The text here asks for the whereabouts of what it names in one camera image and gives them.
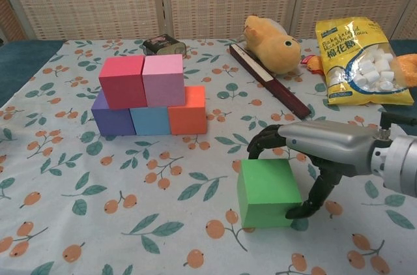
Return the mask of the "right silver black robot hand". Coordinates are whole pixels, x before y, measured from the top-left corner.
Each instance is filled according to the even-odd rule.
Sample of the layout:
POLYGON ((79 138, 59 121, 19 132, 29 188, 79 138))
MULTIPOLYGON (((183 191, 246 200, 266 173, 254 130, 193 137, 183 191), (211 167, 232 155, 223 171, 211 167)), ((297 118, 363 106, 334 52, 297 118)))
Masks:
POLYGON ((286 146, 305 154, 319 168, 308 198, 289 209, 290 220, 309 218, 324 204, 343 176, 371 174, 371 158, 376 148, 386 144, 378 138, 378 130, 334 121, 303 121, 271 124, 250 141, 249 159, 257 159, 265 149, 286 146))

